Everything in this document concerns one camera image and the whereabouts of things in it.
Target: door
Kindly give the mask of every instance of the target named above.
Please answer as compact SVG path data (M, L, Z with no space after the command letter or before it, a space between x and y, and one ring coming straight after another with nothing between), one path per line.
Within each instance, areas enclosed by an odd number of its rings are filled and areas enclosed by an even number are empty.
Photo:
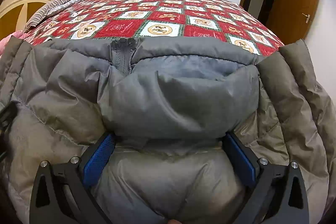
M274 0L266 26L286 45L305 38L319 0Z

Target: door handle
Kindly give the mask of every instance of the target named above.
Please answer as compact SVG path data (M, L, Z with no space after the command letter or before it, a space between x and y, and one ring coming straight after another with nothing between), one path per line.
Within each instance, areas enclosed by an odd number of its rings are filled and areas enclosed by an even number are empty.
M308 23L309 19L310 19L310 14L305 15L304 13L302 13L302 15L304 15L306 17L306 23Z

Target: gray puffer jacket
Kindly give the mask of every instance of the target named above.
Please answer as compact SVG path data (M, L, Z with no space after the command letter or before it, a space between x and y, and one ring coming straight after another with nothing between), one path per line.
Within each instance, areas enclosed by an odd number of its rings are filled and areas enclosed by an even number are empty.
M227 223L245 190L217 138L234 131L257 157L299 163L310 223L336 196L336 119L303 41L268 58L215 38L11 38L0 60L0 106L19 112L2 170L29 221L42 160L80 156L120 136L92 193L114 224Z

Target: silver bolt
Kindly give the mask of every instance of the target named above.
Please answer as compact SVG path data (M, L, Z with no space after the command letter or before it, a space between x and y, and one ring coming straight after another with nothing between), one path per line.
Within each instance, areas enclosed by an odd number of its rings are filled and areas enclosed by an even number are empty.
M296 168L299 167L299 165L298 165L295 161L292 161L292 162L291 162L291 166L292 166L294 169L296 169Z
M46 167L48 165L48 162L46 160L41 161L40 166Z
M260 158L260 159L259 159L259 162L260 162L262 165L268 165L268 159L266 159L266 158Z
M72 164L76 164L77 162L79 162L79 158L77 156L74 156L74 157L71 158L70 162Z

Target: red checkered bedspread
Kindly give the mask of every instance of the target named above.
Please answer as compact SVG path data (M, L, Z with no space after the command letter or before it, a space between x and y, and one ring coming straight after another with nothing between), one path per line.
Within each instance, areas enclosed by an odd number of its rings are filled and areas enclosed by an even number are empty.
M226 0L83 0L29 32L37 45L51 37L216 37L268 56L279 38L238 4Z

